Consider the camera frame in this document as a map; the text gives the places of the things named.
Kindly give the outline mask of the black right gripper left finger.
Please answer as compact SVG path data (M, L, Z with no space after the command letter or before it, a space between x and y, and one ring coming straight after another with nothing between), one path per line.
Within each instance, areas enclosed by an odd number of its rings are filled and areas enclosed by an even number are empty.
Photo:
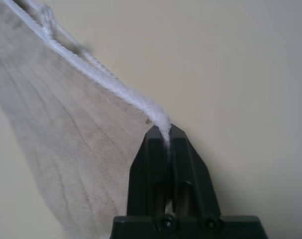
M165 212L168 193L168 151L158 127L145 134L129 173L127 215L150 216Z

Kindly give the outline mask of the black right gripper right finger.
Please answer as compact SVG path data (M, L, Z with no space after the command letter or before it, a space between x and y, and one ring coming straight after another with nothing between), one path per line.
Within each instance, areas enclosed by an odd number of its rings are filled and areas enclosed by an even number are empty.
M175 214L178 217L220 217L208 167L186 133L172 125L170 143Z

